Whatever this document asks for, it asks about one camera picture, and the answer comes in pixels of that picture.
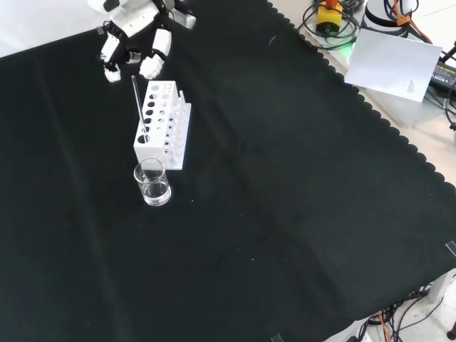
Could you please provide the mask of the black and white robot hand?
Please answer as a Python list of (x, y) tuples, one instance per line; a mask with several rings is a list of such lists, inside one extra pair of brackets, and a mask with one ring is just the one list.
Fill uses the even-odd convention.
[[(98, 55), (106, 79), (121, 79), (121, 66), (138, 64), (139, 74), (151, 81), (161, 73), (172, 45), (168, 23), (191, 30), (197, 18), (189, 1), (89, 1), (89, 7), (108, 20), (103, 23), (107, 39)], [(145, 33), (152, 39), (150, 51), (143, 53), (132, 39)]]

